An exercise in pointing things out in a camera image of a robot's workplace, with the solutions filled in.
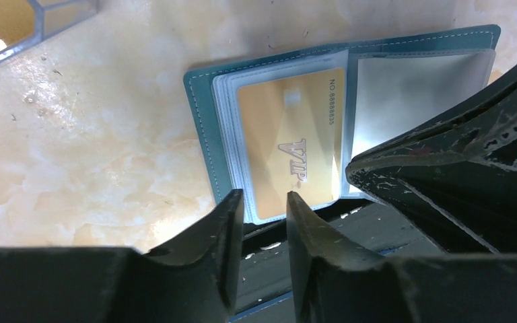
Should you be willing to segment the blue leather card holder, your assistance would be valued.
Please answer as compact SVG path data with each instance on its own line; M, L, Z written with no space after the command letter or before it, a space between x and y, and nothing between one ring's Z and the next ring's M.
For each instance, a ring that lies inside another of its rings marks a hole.
M489 81L495 24L358 42L187 71L183 82L214 197L244 192L244 222L365 194L351 159L451 109Z

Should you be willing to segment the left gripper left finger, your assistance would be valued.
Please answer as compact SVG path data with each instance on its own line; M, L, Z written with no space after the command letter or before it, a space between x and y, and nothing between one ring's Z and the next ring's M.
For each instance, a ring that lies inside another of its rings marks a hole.
M244 193L143 254L128 247L0 248L0 322L227 322Z

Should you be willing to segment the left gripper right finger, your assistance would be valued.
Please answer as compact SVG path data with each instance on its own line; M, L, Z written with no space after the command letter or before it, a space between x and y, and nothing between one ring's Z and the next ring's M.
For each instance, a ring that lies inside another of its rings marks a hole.
M345 266L317 253L314 236L336 230L296 192L286 215L298 322L517 322L517 254L365 250Z

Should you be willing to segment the gold credit card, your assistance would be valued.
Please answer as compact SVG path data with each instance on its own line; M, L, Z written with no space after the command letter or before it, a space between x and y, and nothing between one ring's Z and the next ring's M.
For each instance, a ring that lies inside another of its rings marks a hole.
M342 68L238 89L258 219L284 214L290 191L312 206L338 198L344 91Z

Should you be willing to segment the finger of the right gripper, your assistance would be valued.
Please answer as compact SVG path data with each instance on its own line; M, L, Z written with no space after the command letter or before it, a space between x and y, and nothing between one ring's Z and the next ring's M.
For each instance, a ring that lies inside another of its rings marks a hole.
M446 252L517 253L517 65L345 173Z

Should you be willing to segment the clear plastic card box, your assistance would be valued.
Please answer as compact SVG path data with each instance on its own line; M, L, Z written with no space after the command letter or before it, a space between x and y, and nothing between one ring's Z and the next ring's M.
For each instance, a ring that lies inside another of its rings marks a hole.
M96 15L99 1L0 1L0 62Z

